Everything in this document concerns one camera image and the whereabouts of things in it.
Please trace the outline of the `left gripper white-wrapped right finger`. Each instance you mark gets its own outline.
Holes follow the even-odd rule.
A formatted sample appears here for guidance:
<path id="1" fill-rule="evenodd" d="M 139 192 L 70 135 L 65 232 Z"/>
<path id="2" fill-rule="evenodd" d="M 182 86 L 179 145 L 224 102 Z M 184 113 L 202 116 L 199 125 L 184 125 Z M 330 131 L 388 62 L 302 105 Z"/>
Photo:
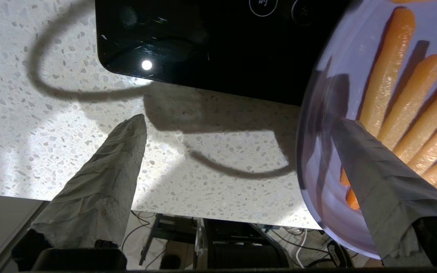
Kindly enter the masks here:
<path id="1" fill-rule="evenodd" d="M 437 267 L 437 189 L 357 121 L 332 138 L 384 266 Z"/>

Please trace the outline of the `left gripper white-wrapped left finger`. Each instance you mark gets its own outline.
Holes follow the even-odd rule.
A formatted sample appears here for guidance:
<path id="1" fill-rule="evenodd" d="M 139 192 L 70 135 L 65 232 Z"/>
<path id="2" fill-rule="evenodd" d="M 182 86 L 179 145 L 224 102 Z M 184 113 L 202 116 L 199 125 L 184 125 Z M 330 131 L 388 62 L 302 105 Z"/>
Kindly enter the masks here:
<path id="1" fill-rule="evenodd" d="M 120 245 L 147 144 L 142 114 L 119 123 L 94 155 L 31 223 L 55 248 Z"/>

